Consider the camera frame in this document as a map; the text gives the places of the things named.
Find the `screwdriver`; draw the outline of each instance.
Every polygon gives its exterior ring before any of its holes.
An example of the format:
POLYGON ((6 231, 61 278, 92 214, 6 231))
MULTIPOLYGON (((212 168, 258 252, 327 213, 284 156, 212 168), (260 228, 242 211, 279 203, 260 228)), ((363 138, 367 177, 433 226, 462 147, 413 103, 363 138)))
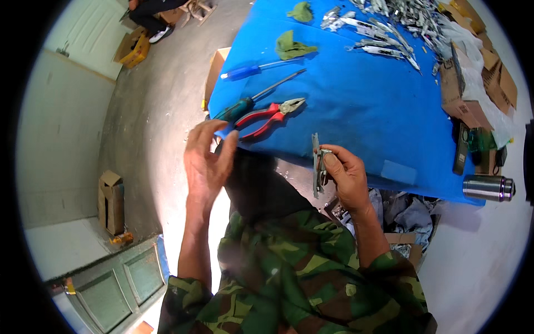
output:
POLYGON ((304 57, 295 57, 293 59, 275 61, 273 63, 268 63, 264 65, 252 65, 252 66, 238 67, 236 69, 228 71, 227 73, 221 74, 221 79, 236 79, 236 78, 243 79, 245 77, 260 73, 262 71, 261 70, 262 67, 271 66, 271 65, 279 64, 279 63, 285 63, 286 61, 300 60, 300 59, 304 59, 304 57))
POLYGON ((270 91, 274 87, 278 86, 279 84, 281 84, 283 82, 286 82, 287 80, 291 79, 292 77, 294 77, 296 75, 301 74, 304 71, 306 71, 305 68, 293 73, 292 75, 288 76, 287 78, 282 79, 282 80, 278 81, 277 83, 275 83, 274 85, 262 90, 261 92, 259 92, 258 94, 254 95, 253 97, 245 97, 245 98, 240 99, 234 105, 232 105, 232 106, 226 108, 225 110, 219 112, 214 117, 214 119, 223 120, 223 121, 227 121, 227 122, 235 121, 236 119, 238 119, 241 116, 243 116, 247 112, 247 110, 252 108, 252 106, 254 105, 254 102, 255 102, 254 100, 255 99, 259 98, 260 96, 262 96, 266 92, 270 91))

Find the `camouflage jacket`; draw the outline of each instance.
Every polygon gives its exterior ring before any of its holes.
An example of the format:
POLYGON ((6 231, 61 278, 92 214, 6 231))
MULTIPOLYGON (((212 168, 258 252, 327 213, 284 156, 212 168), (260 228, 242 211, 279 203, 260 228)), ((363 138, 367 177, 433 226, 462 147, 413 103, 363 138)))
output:
POLYGON ((413 266, 397 252, 360 268, 349 230, 316 211, 254 227, 234 213, 218 249, 212 295, 171 276, 160 333, 434 333, 413 266))

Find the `white sneaker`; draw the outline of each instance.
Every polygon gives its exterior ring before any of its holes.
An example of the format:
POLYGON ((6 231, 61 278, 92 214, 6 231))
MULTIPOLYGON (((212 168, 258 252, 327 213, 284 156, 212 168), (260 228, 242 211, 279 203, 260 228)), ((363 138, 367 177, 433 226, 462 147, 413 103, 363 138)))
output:
POLYGON ((157 34, 155 34, 154 36, 150 37, 150 39, 148 40, 149 43, 155 43, 157 41, 159 41, 160 39, 162 39, 162 37, 170 30, 169 27, 165 28, 165 30, 163 31, 160 31, 158 32, 157 34))

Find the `blue tablecloth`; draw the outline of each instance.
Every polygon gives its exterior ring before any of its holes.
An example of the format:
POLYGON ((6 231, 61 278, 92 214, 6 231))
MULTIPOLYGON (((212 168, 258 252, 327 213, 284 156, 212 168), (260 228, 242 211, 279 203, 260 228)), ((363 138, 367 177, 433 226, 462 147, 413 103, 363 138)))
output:
MULTIPOLYGON (((428 48, 424 53, 423 41, 398 26, 414 48, 421 76, 407 61, 363 50, 346 51, 344 46, 367 38, 348 25, 337 32, 320 29, 323 14, 335 5, 344 6, 340 14, 354 10, 356 19, 367 21, 371 15, 361 13, 349 1, 310 0, 314 19, 306 24, 286 16, 298 2, 257 0, 221 73, 278 60, 276 39, 288 30, 294 31, 295 41, 315 45, 318 52, 242 80, 219 79, 208 105, 211 117, 239 98, 255 95, 306 68, 255 106, 259 109, 271 102, 304 97, 305 107, 286 117, 269 137, 242 147, 311 168, 311 134, 317 132, 321 144, 343 146, 363 159, 370 187, 484 205, 485 201, 464 197, 463 176, 452 172, 456 150, 452 123, 441 109, 440 88, 435 83, 439 78, 431 74, 435 55, 428 48)), ((258 129, 262 123, 248 126, 241 134, 258 129)), ((464 174, 473 173, 468 157, 464 174)))

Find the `wooden stool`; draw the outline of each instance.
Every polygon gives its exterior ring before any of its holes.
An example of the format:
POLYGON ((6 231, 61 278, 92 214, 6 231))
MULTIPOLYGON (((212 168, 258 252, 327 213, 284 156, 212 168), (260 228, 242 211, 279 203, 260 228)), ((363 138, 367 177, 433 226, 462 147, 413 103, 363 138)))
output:
POLYGON ((187 17, 185 18, 185 21, 184 23, 182 23, 180 28, 183 28, 189 22, 191 16, 200 21, 200 23, 198 24, 198 27, 200 27, 204 23, 204 21, 208 19, 211 13, 213 13, 213 11, 217 8, 217 5, 210 7, 200 2, 200 0, 189 0, 178 8, 187 13, 187 17), (200 14, 197 14, 197 12, 201 8, 206 11, 206 15, 202 16, 200 14))

